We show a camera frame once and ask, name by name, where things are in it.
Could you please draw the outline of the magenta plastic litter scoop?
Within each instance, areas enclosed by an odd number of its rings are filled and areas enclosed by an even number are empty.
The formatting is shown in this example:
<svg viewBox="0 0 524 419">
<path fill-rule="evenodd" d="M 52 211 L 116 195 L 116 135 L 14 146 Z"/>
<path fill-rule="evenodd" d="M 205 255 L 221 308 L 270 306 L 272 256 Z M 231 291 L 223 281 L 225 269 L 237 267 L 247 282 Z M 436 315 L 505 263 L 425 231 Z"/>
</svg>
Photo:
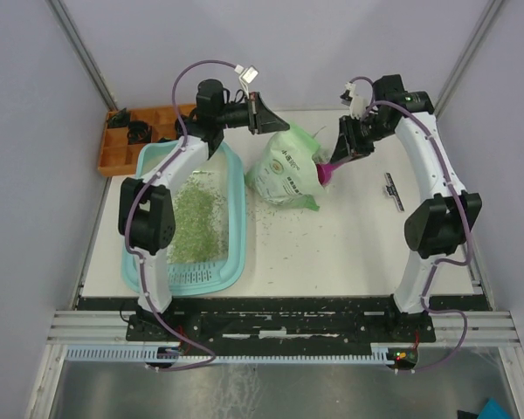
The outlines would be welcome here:
<svg viewBox="0 0 524 419">
<path fill-rule="evenodd" d="M 321 186 L 326 186 L 332 180 L 333 174 L 336 169 L 340 168 L 345 164 L 344 161 L 335 162 L 335 163 L 318 163 L 315 165 L 318 181 Z"/>
</svg>

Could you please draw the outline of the green cat litter bag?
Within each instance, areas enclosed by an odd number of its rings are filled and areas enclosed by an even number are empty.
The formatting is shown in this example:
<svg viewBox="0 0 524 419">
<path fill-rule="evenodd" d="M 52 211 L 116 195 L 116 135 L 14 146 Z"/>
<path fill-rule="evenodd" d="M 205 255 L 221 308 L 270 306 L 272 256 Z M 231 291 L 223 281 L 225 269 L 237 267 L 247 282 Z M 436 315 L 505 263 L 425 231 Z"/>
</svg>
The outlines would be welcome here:
<svg viewBox="0 0 524 419">
<path fill-rule="evenodd" d="M 246 173 L 245 185 L 275 207 L 317 211 L 315 197 L 326 190 L 318 179 L 317 165 L 329 157 L 315 136 L 292 123 L 266 143 Z"/>
</svg>

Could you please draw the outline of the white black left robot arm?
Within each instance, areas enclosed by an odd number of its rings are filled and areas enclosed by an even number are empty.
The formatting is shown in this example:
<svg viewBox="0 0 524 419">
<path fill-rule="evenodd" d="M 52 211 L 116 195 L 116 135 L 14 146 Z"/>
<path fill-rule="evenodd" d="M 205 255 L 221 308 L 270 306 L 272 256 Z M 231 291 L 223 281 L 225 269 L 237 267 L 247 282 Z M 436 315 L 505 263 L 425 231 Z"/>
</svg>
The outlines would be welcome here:
<svg viewBox="0 0 524 419">
<path fill-rule="evenodd" d="M 199 83 L 196 107 L 179 123 L 181 137 L 169 154 L 143 177 L 126 178 L 120 192 L 118 230 L 137 264 L 139 305 L 151 312 L 145 328 L 156 340 L 167 340 L 176 330 L 175 318 L 165 313 L 172 302 L 167 248 L 176 233 L 174 195 L 217 152 L 225 129 L 247 127 L 251 134 L 289 129 L 258 92 L 230 101 L 217 79 Z"/>
</svg>

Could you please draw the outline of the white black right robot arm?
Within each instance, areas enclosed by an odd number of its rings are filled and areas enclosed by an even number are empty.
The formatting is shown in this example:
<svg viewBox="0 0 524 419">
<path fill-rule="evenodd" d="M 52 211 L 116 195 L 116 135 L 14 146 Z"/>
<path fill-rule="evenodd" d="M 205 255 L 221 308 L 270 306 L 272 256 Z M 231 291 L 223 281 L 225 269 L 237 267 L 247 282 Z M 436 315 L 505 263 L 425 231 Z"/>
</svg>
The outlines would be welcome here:
<svg viewBox="0 0 524 419">
<path fill-rule="evenodd" d="M 397 312 L 383 320 L 387 337 L 403 341 L 415 331 L 410 314 L 428 308 L 438 266 L 470 264 L 472 227 L 482 200 L 467 191 L 450 164 L 427 92 L 410 92 L 400 75 L 386 75 L 370 82 L 372 100 L 367 102 L 355 92 L 357 80 L 348 81 L 341 95 L 349 113 L 339 119 L 331 168 L 366 158 L 374 153 L 376 142 L 396 136 L 408 155 L 421 199 L 403 227 L 410 255 L 392 295 Z"/>
</svg>

